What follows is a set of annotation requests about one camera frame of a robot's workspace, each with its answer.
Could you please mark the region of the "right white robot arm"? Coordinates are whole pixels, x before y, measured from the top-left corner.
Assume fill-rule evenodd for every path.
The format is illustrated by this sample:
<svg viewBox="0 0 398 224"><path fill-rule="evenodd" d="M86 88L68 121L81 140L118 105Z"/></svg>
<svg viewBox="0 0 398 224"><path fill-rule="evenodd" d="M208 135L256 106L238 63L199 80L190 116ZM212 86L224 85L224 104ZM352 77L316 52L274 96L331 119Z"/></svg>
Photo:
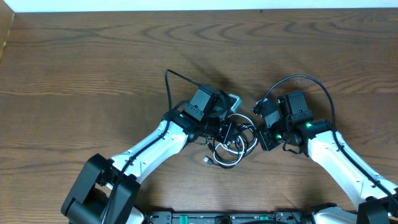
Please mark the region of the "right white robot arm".
<svg viewBox="0 0 398 224"><path fill-rule="evenodd" d="M397 216L397 184L371 168L332 129L325 119L296 125L277 121L263 125L257 132L263 150L279 144L299 147L299 152L324 168L349 197L356 213L344 211L333 203L315 207L302 223L389 223Z"/></svg>

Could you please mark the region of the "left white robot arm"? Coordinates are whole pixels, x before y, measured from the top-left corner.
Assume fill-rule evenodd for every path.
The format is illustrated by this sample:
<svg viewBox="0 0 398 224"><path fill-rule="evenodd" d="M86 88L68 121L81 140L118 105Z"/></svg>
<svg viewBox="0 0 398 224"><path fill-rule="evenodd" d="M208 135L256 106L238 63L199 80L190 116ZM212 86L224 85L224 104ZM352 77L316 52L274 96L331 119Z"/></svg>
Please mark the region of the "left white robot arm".
<svg viewBox="0 0 398 224"><path fill-rule="evenodd" d="M134 147L110 159L90 157L68 193L61 213L70 223L142 223L135 208L142 182L161 163L203 136L222 143L231 141L237 125L226 118L197 122L185 113L172 111L157 129Z"/></svg>

